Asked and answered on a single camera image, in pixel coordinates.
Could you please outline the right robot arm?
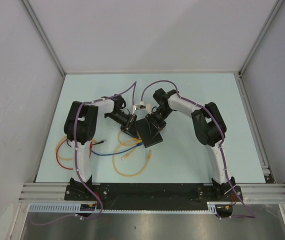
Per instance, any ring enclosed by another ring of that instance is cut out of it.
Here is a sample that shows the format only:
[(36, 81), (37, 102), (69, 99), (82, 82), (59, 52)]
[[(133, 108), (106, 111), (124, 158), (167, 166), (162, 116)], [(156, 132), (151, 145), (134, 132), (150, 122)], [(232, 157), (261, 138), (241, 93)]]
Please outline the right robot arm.
[(224, 153), (224, 141), (227, 126), (214, 102), (205, 105), (193, 103), (182, 96), (177, 90), (165, 92), (162, 88), (153, 94), (158, 107), (148, 113), (144, 119), (136, 123), (137, 132), (143, 145), (148, 148), (163, 141), (160, 132), (166, 126), (166, 118), (174, 111), (191, 118), (197, 140), (206, 147), (211, 167), (213, 195), (219, 201), (231, 195), (231, 188), (236, 185), (235, 178), (228, 168)]

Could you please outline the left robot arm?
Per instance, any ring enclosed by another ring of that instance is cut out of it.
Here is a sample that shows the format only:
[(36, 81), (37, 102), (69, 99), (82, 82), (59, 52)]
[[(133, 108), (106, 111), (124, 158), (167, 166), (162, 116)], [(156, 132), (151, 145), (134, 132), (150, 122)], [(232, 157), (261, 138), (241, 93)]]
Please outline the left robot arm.
[(64, 133), (74, 150), (73, 180), (79, 182), (75, 193), (82, 200), (89, 199), (93, 187), (87, 182), (92, 178), (91, 163), (86, 159), (90, 155), (90, 143), (95, 136), (98, 116), (110, 118), (120, 125), (120, 130), (137, 139), (139, 137), (134, 113), (125, 113), (127, 104), (121, 95), (101, 98), (92, 102), (74, 101), (69, 109)]

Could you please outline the yellow ethernet cable printed text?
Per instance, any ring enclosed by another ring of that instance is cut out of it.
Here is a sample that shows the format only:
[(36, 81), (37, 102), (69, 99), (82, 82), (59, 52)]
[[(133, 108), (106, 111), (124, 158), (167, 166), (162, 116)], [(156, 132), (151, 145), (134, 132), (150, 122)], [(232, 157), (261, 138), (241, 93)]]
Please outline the yellow ethernet cable printed text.
[(59, 139), (56, 147), (55, 147), (55, 154), (58, 161), (71, 161), (72, 157), (72, 147), (69, 140), (67, 140), (66, 136), (63, 136)]

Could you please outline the black TP-Link network switch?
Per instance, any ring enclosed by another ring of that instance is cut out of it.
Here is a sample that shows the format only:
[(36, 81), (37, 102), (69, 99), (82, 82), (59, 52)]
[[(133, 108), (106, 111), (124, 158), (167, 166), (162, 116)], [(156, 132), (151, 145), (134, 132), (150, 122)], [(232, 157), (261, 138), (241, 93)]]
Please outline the black TP-Link network switch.
[(161, 134), (145, 118), (136, 122), (136, 129), (146, 149), (163, 142)]

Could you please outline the aluminium frame rail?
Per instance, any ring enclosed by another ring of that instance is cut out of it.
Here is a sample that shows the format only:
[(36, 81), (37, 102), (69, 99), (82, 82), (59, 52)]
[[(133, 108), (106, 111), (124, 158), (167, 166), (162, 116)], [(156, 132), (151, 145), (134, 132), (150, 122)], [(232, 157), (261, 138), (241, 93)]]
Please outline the aluminium frame rail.
[(104, 202), (117, 197), (173, 198), (195, 202), (227, 202), (243, 200), (248, 204), (285, 204), (285, 184), (238, 183), (233, 190), (221, 193), (212, 184), (200, 183), (95, 183), (87, 190), (70, 183), (26, 183), (21, 202), (94, 201), (94, 194)]

